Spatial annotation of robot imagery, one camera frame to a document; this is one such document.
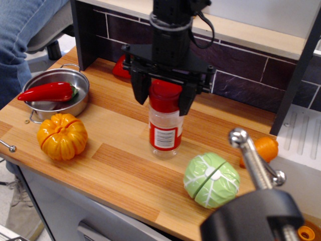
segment pot handle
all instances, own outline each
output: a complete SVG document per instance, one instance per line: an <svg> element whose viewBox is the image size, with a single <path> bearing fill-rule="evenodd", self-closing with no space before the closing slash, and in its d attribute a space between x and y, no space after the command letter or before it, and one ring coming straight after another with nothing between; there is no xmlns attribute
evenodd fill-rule
<svg viewBox="0 0 321 241"><path fill-rule="evenodd" d="M60 66L60 69L63 68L64 66L75 66L79 69L78 72L80 72L80 67L77 64L63 64L62 66Z"/></svg>
<svg viewBox="0 0 321 241"><path fill-rule="evenodd" d="M33 109L31 114L30 114L30 116L29 116L29 120L31 120L33 123L41 124L42 122L38 122L38 121L32 119L32 116L33 116L34 112L35 112L35 110Z"/></svg>

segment metal ball knob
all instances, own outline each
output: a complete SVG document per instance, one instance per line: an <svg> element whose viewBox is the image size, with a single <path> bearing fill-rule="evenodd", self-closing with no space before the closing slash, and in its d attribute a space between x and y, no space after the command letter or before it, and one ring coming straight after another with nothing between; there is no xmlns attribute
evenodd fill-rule
<svg viewBox="0 0 321 241"><path fill-rule="evenodd" d="M9 151L10 152L15 152L16 151L16 147L15 146L10 146L9 147Z"/></svg>
<svg viewBox="0 0 321 241"><path fill-rule="evenodd" d="M276 177L272 178L272 184L274 186L282 186L286 181L286 175L280 170L275 170Z"/></svg>
<svg viewBox="0 0 321 241"><path fill-rule="evenodd" d="M242 128L235 128L229 133L229 142L232 147L240 148L240 146L247 142L248 134Z"/></svg>

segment blue jeans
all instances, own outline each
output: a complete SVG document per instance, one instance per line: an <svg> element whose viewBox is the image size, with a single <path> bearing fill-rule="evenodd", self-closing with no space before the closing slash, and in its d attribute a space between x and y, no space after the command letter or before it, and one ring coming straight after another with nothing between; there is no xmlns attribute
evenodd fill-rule
<svg viewBox="0 0 321 241"><path fill-rule="evenodd" d="M0 0L0 109L31 78L28 42L67 1Z"/></svg>

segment product label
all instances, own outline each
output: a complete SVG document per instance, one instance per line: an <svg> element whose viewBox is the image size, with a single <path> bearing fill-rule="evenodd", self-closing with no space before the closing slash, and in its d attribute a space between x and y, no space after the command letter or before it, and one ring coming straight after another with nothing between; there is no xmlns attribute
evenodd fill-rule
<svg viewBox="0 0 321 241"><path fill-rule="evenodd" d="M171 151L181 144L182 127L163 129L149 122L150 144L160 151Z"/></svg>

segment wooden countertop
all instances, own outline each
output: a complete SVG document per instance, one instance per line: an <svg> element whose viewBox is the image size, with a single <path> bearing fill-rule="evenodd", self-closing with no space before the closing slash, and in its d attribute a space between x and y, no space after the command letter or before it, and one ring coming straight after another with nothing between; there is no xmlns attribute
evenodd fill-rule
<svg viewBox="0 0 321 241"><path fill-rule="evenodd" d="M75 48L52 68L66 63L78 63ZM113 66L97 59L83 72L90 81L89 104L77 117L89 140L81 155L65 162L46 156L36 137L40 125L26 124L31 110L14 99L0 111L0 139L17 151L0 145L0 156L181 239L201 240L199 226L214 210L201 207L185 191L189 160L215 152L239 172L238 195L254 190L227 135L242 127L253 140L268 136L275 115L203 93L185 116L179 154L159 160L149 151L148 101L136 102L130 81L114 77Z"/></svg>

